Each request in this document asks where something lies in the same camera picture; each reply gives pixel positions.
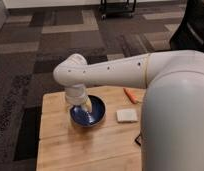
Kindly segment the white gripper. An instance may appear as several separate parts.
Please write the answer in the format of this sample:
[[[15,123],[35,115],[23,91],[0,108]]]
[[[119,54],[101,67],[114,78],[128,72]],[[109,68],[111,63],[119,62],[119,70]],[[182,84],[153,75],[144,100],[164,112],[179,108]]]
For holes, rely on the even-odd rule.
[[[71,105],[82,105],[83,109],[92,112],[92,102],[88,98],[86,86],[77,84],[65,88],[65,99]]]

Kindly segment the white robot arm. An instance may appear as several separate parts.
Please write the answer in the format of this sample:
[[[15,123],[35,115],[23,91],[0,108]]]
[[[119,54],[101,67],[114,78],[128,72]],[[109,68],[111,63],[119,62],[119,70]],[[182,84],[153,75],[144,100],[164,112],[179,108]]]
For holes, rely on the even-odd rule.
[[[87,85],[141,88],[142,171],[204,171],[204,53],[177,50],[88,64],[69,56],[53,71],[69,103]]]

